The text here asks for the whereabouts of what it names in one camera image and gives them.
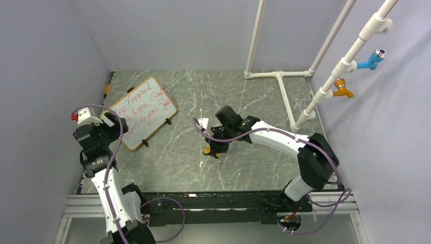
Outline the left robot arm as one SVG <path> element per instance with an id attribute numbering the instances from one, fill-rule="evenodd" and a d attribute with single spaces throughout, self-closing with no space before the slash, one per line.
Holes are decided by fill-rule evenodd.
<path id="1" fill-rule="evenodd" d="M 110 144 L 128 131 L 124 118 L 105 112 L 98 118 L 85 107 L 71 115 L 77 122 L 73 137 L 82 150 L 79 155 L 84 175 L 96 188 L 106 223 L 106 237 L 100 243 L 155 243 L 155 238 L 144 223 L 141 212 L 146 199 L 135 184 L 122 187 Z"/>

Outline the yellow whiteboard eraser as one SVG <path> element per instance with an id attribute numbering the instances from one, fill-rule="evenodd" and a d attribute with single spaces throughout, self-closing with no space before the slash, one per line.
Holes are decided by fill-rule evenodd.
<path id="1" fill-rule="evenodd" d="M 215 159 L 218 159 L 221 156 L 221 152 L 217 152 L 216 150 L 213 150 L 211 148 L 210 145 L 207 145 L 204 149 L 203 149 L 203 154 L 206 156 L 211 156 Z"/>

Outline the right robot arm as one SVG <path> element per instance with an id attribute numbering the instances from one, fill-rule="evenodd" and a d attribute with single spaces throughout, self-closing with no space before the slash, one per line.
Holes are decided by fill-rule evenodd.
<path id="1" fill-rule="evenodd" d="M 299 175 L 287 183 L 280 197 L 281 207 L 286 211 L 294 210 L 311 191 L 329 184 L 339 165 L 322 134 L 307 136 L 287 132 L 254 116 L 242 118 L 230 106 L 223 107 L 215 116 L 221 123 L 218 127 L 210 128 L 204 118 L 195 121 L 208 143 L 204 155 L 217 159 L 228 151 L 230 142 L 237 140 L 270 147 L 296 160 Z"/>

